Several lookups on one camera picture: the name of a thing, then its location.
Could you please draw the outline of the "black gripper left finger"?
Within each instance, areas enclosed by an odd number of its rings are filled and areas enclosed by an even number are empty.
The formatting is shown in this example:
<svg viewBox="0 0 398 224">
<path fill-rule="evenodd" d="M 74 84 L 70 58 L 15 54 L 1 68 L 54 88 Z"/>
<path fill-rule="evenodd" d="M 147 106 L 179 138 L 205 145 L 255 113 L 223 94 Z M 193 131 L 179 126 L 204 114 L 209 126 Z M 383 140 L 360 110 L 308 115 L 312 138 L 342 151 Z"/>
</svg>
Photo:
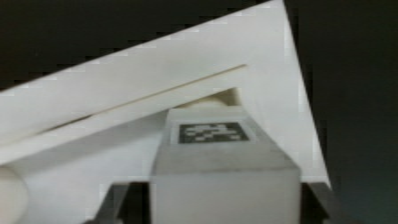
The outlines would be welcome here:
<svg viewBox="0 0 398 224">
<path fill-rule="evenodd" d="M 109 186 L 95 216 L 81 224 L 150 224 L 145 182 Z"/>
</svg>

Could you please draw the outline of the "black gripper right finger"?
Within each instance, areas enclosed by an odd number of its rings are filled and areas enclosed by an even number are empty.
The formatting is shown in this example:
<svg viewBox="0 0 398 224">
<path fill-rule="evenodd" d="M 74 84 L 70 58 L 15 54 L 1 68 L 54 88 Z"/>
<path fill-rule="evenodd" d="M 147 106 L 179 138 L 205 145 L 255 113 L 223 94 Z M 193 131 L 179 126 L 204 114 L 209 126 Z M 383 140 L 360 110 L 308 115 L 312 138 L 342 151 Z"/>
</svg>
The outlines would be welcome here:
<svg viewBox="0 0 398 224">
<path fill-rule="evenodd" d="M 301 184 L 300 224 L 362 224 L 344 212 L 323 182 Z"/>
</svg>

